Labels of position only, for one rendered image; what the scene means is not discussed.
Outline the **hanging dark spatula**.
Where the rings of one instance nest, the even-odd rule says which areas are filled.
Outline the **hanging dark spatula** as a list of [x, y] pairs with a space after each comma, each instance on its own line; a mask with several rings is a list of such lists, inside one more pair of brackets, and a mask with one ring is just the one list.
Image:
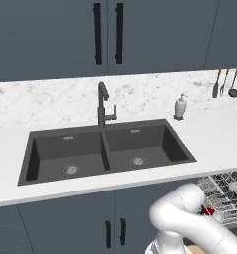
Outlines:
[[217, 75], [217, 79], [215, 81], [215, 84], [213, 86], [213, 90], [212, 90], [212, 98], [217, 98], [218, 95], [218, 86], [219, 86], [219, 77], [221, 75], [222, 70], [220, 69], [218, 71], [218, 75]]

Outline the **small red object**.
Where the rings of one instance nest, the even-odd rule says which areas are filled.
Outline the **small red object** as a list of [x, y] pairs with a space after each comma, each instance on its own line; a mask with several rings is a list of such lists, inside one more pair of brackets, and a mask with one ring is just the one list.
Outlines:
[[202, 206], [202, 213], [205, 215], [213, 215], [215, 210], [211, 206]]

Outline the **hanging dark fork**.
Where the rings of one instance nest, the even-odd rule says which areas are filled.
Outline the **hanging dark fork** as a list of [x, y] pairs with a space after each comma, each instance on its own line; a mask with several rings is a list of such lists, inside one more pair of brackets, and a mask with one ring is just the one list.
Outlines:
[[221, 87], [220, 87], [220, 96], [223, 96], [224, 87], [225, 87], [226, 80], [227, 80], [227, 77], [228, 77], [228, 74], [229, 74], [229, 70], [230, 70], [230, 69], [227, 69], [226, 72], [225, 72], [224, 81], [223, 81], [223, 84], [222, 84]]

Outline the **dark grey sink tap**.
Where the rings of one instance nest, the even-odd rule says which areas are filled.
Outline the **dark grey sink tap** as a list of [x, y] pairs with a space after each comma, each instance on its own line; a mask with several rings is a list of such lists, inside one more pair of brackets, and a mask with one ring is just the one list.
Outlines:
[[100, 81], [98, 84], [98, 127], [99, 128], [104, 128], [105, 123], [110, 120], [116, 120], [117, 119], [117, 114], [113, 113], [112, 115], [106, 115], [105, 114], [105, 107], [104, 107], [104, 102], [109, 99], [109, 94], [106, 89], [105, 84]]

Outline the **slate blue drawer unit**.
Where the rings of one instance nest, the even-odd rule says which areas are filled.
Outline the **slate blue drawer unit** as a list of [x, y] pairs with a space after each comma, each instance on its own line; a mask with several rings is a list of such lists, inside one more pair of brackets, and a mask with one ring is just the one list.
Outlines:
[[0, 254], [34, 254], [16, 205], [0, 207]]

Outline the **slate blue base cupboard door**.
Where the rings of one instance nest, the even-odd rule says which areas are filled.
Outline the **slate blue base cupboard door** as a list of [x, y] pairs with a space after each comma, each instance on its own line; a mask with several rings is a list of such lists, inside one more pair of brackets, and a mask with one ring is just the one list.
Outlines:
[[[158, 231], [149, 219], [149, 208], [177, 187], [198, 182], [198, 178], [127, 188], [116, 192], [115, 254], [145, 254]], [[126, 220], [125, 245], [120, 244], [120, 218]]]
[[[114, 192], [18, 205], [35, 254], [114, 254]], [[111, 248], [105, 221], [111, 222]]]

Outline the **narrow slate blue cupboard door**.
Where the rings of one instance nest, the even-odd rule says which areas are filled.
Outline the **narrow slate blue cupboard door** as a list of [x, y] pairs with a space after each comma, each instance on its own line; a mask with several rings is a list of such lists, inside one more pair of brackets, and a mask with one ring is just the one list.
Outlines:
[[205, 68], [237, 68], [237, 0], [219, 1]]

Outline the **white soap dispenser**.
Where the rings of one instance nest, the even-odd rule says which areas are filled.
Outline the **white soap dispenser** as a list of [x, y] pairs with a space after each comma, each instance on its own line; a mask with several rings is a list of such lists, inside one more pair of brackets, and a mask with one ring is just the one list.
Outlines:
[[182, 120], [187, 108], [186, 95], [183, 93], [175, 102], [175, 115], [174, 119]]

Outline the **dark grey double sink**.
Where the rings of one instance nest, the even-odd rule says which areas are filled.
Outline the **dark grey double sink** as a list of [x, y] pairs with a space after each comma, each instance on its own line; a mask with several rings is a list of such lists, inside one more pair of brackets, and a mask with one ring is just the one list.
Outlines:
[[194, 163], [165, 119], [32, 131], [20, 186]]

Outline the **wide slate blue cupboard door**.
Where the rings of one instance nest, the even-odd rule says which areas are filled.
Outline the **wide slate blue cupboard door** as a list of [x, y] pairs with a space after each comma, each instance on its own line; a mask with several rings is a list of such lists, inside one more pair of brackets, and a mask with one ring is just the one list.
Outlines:
[[[102, 65], [93, 4], [101, 4]], [[0, 0], [0, 82], [107, 73], [107, 0]]]

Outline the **slate blue wall cupboard door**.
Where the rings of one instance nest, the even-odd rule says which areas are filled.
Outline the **slate blue wall cupboard door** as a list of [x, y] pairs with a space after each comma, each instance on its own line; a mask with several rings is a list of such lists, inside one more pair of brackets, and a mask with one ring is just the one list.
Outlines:
[[[122, 64], [116, 55], [116, 4], [123, 3]], [[107, 0], [111, 75], [204, 69], [219, 0]]]

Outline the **hanging dark ladle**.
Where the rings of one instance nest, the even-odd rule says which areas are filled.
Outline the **hanging dark ladle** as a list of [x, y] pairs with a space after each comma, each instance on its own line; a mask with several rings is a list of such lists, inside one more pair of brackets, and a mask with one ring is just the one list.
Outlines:
[[[234, 74], [234, 78], [233, 78], [234, 81], [236, 80], [236, 77], [237, 77], [237, 69], [235, 70], [235, 74]], [[237, 89], [235, 89], [233, 87], [233, 84], [232, 84], [232, 87], [228, 90], [228, 95], [232, 98], [236, 98], [237, 97]]]

